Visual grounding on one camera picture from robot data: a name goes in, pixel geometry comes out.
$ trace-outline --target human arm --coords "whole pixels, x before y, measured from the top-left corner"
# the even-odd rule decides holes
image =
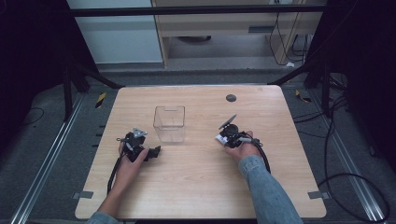
[[[121,201],[137,177],[140,166],[148,153],[148,149],[142,150],[134,162],[131,162],[126,156],[121,158],[111,191],[87,223],[118,223],[114,217],[117,216]]]
[[[225,151],[238,163],[247,181],[258,223],[303,223],[286,191],[265,169],[261,154],[254,145],[226,147]]]

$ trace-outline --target white wall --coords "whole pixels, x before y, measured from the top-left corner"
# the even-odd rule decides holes
[[[150,0],[67,0],[71,8],[151,7]],[[161,63],[153,16],[76,18],[96,63]]]

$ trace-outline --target sleeve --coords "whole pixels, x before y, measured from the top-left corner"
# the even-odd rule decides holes
[[[262,158],[245,157],[238,167],[250,189],[259,224],[303,223],[286,191],[265,169]]]
[[[119,224],[119,222],[106,213],[95,212],[86,224]]]

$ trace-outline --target black horizontal bar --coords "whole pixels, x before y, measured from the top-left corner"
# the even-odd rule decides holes
[[[251,6],[202,6],[202,7],[123,7],[84,8],[51,11],[50,14],[73,17],[147,16],[182,14],[227,14],[227,13],[276,13],[276,12],[320,12],[334,6],[315,5],[251,5]]]

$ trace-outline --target light wood tabletop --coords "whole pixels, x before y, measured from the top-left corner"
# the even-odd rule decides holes
[[[228,102],[226,96],[236,96]],[[155,107],[185,106],[183,143],[162,143],[153,128]],[[318,191],[282,90],[278,86],[178,86],[120,89],[97,149],[76,216],[89,218],[106,197],[107,181],[119,143],[133,127],[147,131],[145,147],[161,146],[158,158],[141,167],[119,218],[254,218],[248,185],[236,163],[215,138],[233,114],[240,131],[253,131],[263,143],[272,175],[291,198],[300,217],[324,217]]]

